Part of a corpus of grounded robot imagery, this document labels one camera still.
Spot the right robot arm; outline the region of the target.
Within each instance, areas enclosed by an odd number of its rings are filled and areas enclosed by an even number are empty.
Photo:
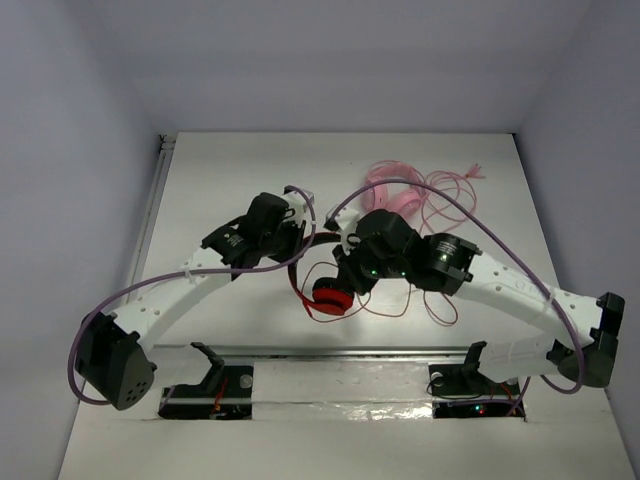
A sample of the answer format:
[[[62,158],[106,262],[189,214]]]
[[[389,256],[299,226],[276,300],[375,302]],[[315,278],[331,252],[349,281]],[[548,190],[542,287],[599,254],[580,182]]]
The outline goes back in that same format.
[[[423,292],[491,307],[539,330],[511,343],[473,343],[449,378],[475,393],[516,377],[559,374],[586,387],[605,388],[613,373],[625,302],[554,288],[510,268],[455,235],[420,235],[386,210],[348,209],[328,215],[340,236],[333,251],[338,278],[359,295],[381,279],[403,279]]]

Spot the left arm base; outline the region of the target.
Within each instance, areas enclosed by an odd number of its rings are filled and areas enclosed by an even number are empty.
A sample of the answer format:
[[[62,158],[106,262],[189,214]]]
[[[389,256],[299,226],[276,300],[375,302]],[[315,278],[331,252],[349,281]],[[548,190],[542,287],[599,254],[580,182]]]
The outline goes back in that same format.
[[[251,420],[254,366],[228,364],[209,346],[192,342],[210,363],[196,384],[164,388],[158,416],[164,420]]]

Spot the red black headphones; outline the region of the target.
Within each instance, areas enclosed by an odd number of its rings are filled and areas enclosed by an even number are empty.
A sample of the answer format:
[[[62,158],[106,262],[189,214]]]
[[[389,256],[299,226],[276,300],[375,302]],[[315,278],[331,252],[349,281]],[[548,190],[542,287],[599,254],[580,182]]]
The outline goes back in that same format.
[[[308,298],[298,287],[296,262],[287,267],[287,274],[290,287],[311,319],[314,319],[315,312],[342,317],[352,308],[354,291],[339,278],[319,278],[312,286],[311,298]]]

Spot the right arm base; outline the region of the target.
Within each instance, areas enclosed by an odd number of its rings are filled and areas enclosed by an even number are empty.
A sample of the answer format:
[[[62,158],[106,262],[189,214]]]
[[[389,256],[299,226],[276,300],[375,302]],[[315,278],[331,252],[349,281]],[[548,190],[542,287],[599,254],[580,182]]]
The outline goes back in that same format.
[[[481,373],[486,347],[486,341],[474,342],[462,361],[429,365],[425,390],[434,400],[437,419],[526,419],[522,394],[528,383],[521,385],[518,377],[497,381]]]

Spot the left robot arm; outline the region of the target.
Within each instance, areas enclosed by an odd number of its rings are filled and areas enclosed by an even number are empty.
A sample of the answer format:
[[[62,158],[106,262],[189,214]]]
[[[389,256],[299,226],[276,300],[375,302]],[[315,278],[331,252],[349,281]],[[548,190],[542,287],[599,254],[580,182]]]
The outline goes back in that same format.
[[[67,377],[76,398],[131,408],[155,378],[147,354],[171,326],[238,277],[295,263],[315,234],[312,193],[295,186],[281,195],[261,193],[245,214],[207,235],[177,271],[103,300],[82,320],[69,352]]]

